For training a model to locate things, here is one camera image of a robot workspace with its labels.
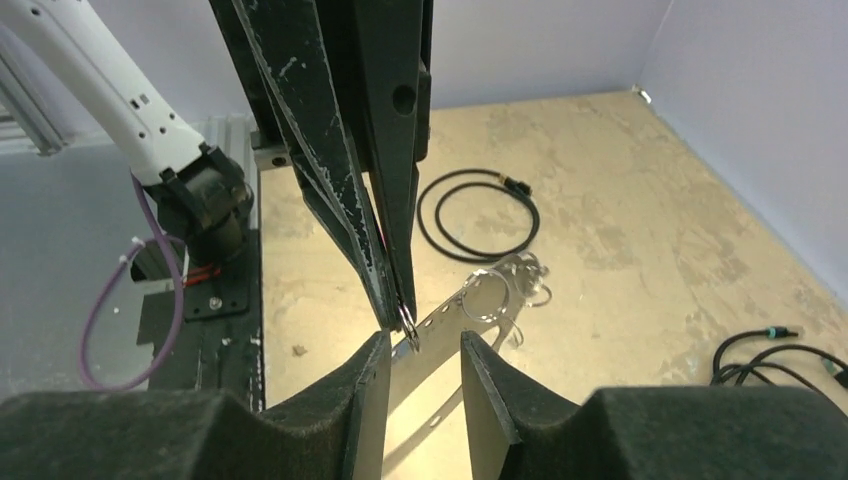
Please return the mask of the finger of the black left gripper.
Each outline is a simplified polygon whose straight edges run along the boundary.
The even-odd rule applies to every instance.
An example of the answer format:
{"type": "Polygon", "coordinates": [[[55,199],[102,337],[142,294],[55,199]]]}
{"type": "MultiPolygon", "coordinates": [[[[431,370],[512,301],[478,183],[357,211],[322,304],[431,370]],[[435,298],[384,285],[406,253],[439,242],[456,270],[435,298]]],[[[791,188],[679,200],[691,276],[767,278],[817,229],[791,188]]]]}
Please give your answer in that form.
{"type": "Polygon", "coordinates": [[[356,270],[383,329],[398,327],[396,289],[359,162],[347,138],[312,1],[236,1],[258,69],[302,150],[304,197],[356,270]]]}
{"type": "Polygon", "coordinates": [[[372,149],[372,189],[385,245],[378,318],[416,312],[411,235],[417,188],[421,1],[355,1],[372,149]]]}

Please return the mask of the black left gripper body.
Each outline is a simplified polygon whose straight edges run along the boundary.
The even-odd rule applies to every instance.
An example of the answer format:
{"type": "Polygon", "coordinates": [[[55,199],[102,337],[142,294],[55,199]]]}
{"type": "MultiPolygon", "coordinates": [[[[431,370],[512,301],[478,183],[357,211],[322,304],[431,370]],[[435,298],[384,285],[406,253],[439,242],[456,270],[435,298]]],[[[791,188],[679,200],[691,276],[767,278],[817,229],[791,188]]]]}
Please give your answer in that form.
{"type": "MultiPolygon", "coordinates": [[[[260,74],[246,33],[234,9],[236,1],[213,1],[210,6],[229,56],[237,72],[251,112],[257,122],[262,147],[286,147],[290,156],[302,153],[283,114],[271,99],[271,91],[260,74]]],[[[355,158],[372,176],[373,158],[367,127],[367,100],[360,66],[355,1],[312,1],[315,3],[344,128],[351,140],[355,158]]],[[[416,166],[428,154],[431,104],[431,56],[434,4],[423,3],[421,30],[421,73],[419,77],[418,136],[416,166]]]]}

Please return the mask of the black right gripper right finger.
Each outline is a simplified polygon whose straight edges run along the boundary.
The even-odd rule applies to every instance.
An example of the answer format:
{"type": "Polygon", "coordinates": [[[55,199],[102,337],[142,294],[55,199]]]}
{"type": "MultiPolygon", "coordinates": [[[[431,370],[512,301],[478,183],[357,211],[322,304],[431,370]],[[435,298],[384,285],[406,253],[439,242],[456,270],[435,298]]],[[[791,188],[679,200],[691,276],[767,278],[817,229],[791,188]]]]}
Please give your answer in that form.
{"type": "Polygon", "coordinates": [[[843,479],[847,418],[795,387],[604,387],[571,402],[460,338],[476,479],[843,479]]]}

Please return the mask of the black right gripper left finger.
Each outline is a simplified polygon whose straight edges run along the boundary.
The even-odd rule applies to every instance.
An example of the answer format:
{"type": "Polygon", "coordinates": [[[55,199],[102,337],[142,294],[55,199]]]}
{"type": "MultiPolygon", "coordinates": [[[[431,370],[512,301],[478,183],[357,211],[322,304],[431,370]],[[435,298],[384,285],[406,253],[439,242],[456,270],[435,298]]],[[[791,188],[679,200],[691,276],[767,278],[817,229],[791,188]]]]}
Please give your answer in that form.
{"type": "Polygon", "coordinates": [[[222,391],[39,392],[1,405],[5,479],[376,479],[390,384],[377,332],[254,413],[222,391]]]}

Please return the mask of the silver split keyring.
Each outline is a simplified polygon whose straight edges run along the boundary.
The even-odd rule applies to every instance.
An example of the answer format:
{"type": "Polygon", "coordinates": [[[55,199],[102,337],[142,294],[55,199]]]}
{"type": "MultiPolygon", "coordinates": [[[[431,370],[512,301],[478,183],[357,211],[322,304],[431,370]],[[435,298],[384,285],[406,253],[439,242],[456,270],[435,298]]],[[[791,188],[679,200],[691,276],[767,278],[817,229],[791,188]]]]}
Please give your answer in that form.
{"type": "Polygon", "coordinates": [[[401,329],[405,335],[405,340],[408,344],[408,348],[414,353],[419,353],[421,349],[421,344],[416,329],[414,316],[411,314],[408,306],[403,301],[399,303],[398,310],[401,320],[401,329]]]}

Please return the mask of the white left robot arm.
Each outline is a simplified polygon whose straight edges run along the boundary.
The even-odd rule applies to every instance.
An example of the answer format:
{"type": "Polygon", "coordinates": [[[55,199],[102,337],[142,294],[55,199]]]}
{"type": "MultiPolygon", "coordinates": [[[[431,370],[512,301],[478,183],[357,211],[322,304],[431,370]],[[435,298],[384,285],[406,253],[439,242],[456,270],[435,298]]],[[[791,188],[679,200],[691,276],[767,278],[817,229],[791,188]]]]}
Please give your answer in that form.
{"type": "MultiPolygon", "coordinates": [[[[305,203],[360,277],[380,326],[416,318],[411,234],[426,157],[429,1],[215,1],[264,147],[281,147],[305,203]]],[[[87,1],[5,1],[27,44],[127,156],[165,227],[203,263],[242,246],[243,169],[159,94],[87,1]]]]}

